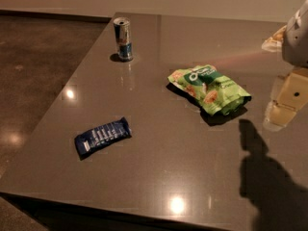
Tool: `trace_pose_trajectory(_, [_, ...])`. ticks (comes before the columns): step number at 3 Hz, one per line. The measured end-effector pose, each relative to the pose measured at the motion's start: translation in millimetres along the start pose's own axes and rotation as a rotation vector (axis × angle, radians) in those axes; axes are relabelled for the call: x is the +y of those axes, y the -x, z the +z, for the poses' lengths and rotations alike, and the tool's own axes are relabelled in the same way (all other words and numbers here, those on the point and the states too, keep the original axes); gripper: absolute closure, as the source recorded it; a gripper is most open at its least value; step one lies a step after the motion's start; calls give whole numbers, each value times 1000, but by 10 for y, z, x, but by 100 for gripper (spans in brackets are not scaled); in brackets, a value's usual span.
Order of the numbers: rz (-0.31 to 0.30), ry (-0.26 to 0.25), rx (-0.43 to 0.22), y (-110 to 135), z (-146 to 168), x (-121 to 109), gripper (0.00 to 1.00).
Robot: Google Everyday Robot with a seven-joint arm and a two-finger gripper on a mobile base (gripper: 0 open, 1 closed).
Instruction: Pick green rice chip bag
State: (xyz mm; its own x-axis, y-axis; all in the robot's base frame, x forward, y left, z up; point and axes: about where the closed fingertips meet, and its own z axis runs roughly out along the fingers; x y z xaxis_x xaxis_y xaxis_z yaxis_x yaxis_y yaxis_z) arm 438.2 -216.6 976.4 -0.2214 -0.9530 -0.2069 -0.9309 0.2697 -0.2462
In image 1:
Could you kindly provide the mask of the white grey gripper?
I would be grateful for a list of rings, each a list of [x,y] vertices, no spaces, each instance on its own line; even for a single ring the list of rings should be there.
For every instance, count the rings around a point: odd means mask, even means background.
[[[272,132],[285,128],[308,103],[308,0],[290,18],[287,26],[267,38],[261,48],[281,52],[283,60],[295,67],[277,76],[265,111],[263,125]]]

